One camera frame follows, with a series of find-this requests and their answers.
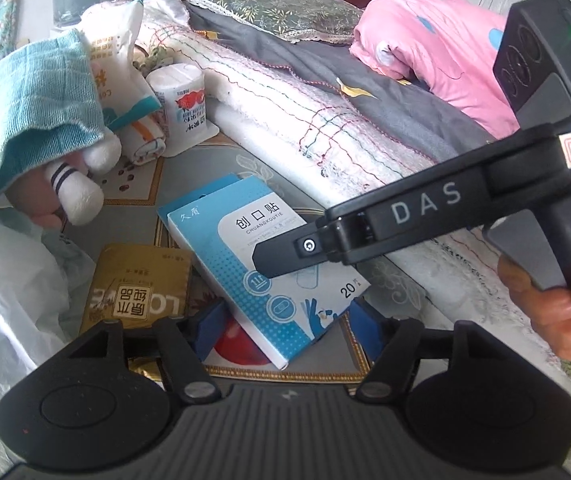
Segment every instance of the striped towel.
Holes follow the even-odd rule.
[[[20,175],[102,139],[80,35],[31,43],[0,61],[0,194]]]

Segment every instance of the patterned tablecloth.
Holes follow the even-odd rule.
[[[258,176],[307,221],[323,212],[306,194],[219,134],[178,156],[144,166],[134,167],[126,160],[120,161],[113,171],[98,180],[106,195],[99,216],[88,226],[66,226],[66,235],[95,260],[101,248],[113,242],[172,247],[174,241],[159,220],[157,207],[229,173]],[[366,298],[388,316],[416,316],[427,301],[421,287],[387,258],[371,260],[358,270],[373,283]],[[188,309],[198,309],[213,298],[209,287],[195,274]],[[206,365],[212,375],[232,380],[345,384],[358,383],[369,370],[347,316],[281,371],[232,322]]]

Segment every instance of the blue and white box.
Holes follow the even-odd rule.
[[[319,338],[370,285],[354,268],[326,262],[268,279],[252,262],[255,245],[305,221],[255,176],[168,215],[170,235],[278,368]]]

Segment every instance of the blue polka dot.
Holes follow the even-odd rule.
[[[419,22],[423,23],[423,26],[427,28],[427,30],[432,32],[432,34],[437,33],[435,28],[432,26],[432,23],[430,23],[427,19],[425,19],[423,16],[417,16],[417,18],[419,19]]]
[[[501,38],[503,38],[503,31],[497,28],[490,30],[488,34],[489,43],[494,47],[494,50],[498,50],[501,46]]]

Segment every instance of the silver screw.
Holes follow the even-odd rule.
[[[306,241],[303,242],[303,248],[309,253],[311,253],[316,246],[317,244],[314,243],[314,240],[312,240],[312,238],[308,238]]]
[[[195,381],[185,387],[184,392],[191,399],[205,399],[216,392],[214,384],[205,381]]]
[[[359,389],[368,399],[383,399],[392,393],[392,388],[388,384],[378,381],[363,384]]]

